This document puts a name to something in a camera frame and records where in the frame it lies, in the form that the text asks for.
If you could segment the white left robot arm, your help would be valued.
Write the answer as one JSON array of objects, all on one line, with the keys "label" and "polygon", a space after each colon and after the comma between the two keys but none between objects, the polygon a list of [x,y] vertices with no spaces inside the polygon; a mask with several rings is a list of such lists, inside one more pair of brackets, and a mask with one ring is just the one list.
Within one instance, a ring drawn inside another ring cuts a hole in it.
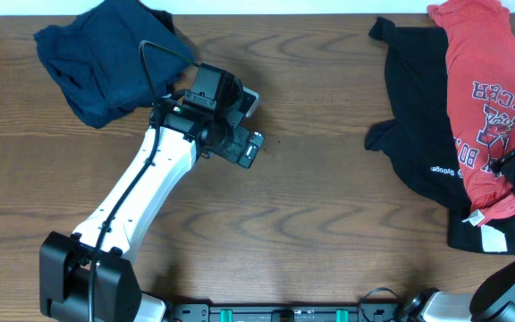
[{"label": "white left robot arm", "polygon": [[56,321],[162,321],[166,304],[141,291],[133,265],[160,208],[200,157],[250,168],[262,134],[241,127],[258,107],[244,89],[225,114],[191,94],[154,112],[139,152],[99,207],[71,235],[51,232],[39,251],[39,307]]}]

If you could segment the navy blue folded shirt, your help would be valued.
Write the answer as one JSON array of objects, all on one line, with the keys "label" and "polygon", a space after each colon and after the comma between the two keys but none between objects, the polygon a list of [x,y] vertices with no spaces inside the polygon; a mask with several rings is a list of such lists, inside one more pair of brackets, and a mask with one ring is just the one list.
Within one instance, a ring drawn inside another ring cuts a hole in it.
[{"label": "navy blue folded shirt", "polygon": [[137,0],[105,0],[33,38],[73,113],[97,129],[169,94],[193,58],[172,15]]}]

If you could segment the black t-shirt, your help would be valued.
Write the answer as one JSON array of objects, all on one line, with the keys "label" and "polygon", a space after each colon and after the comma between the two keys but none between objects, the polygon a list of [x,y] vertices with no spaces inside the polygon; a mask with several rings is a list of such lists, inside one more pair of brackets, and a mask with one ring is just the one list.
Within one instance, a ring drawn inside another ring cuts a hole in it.
[{"label": "black t-shirt", "polygon": [[515,216],[484,227],[465,221],[471,202],[446,108],[444,29],[398,27],[379,17],[368,35],[388,46],[384,78],[394,118],[370,128],[365,148],[384,152],[410,189],[448,209],[450,247],[515,255]]}]

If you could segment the red printed t-shirt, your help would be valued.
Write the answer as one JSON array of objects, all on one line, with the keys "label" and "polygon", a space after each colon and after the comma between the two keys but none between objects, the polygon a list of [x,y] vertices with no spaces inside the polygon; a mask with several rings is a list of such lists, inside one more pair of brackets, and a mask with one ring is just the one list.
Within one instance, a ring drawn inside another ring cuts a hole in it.
[{"label": "red printed t-shirt", "polygon": [[515,148],[515,36],[497,0],[431,4],[429,16],[448,38],[447,114],[457,148],[468,222],[480,226],[515,215],[511,184],[490,165]]}]

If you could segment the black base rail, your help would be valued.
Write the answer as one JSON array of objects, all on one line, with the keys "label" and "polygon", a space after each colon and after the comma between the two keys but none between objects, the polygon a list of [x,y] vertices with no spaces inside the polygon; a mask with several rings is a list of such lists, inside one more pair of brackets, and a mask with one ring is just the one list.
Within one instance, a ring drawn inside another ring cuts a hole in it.
[{"label": "black base rail", "polygon": [[164,322],[359,322],[395,321],[398,304],[366,303],[358,306],[172,306]]}]

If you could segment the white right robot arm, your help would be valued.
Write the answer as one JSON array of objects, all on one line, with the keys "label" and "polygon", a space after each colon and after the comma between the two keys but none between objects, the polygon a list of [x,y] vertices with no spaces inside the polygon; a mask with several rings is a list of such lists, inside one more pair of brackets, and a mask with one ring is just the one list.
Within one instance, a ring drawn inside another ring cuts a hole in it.
[{"label": "white right robot arm", "polygon": [[[493,161],[491,169],[511,183],[515,196],[515,149]],[[515,260],[490,275],[473,294],[427,289],[407,301],[394,319],[515,322]]]}]

